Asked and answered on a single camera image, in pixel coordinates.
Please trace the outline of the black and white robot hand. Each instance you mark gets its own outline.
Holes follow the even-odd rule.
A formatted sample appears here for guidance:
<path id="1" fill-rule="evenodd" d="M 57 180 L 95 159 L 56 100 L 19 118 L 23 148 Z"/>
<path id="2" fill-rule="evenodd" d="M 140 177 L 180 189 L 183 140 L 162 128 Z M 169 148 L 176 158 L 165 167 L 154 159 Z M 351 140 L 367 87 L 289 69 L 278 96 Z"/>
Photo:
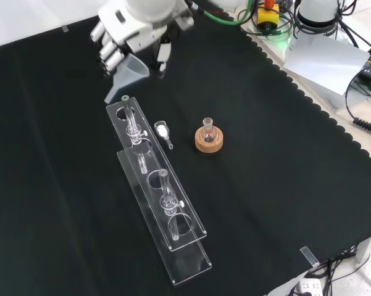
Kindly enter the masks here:
<path id="1" fill-rule="evenodd" d="M 102 44 L 98 58 L 107 76 L 129 54 L 157 41 L 167 30 L 175 1 L 107 1 L 99 10 L 92 42 Z"/>

